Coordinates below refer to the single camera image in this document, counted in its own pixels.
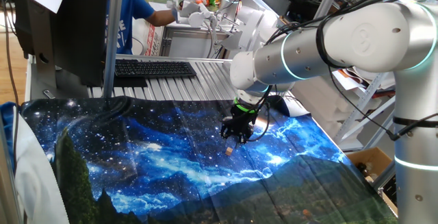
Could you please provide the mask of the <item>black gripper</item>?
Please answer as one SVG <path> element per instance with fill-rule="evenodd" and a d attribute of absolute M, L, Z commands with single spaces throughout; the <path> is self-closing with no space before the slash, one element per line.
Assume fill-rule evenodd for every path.
<path fill-rule="evenodd" d="M 238 142 L 245 144 L 253 135 L 253 125 L 257 113 L 251 109 L 242 109 L 241 105 L 235 104 L 231 109 L 231 116 L 222 119 L 220 136 L 226 140 L 228 137 L 238 134 Z"/>

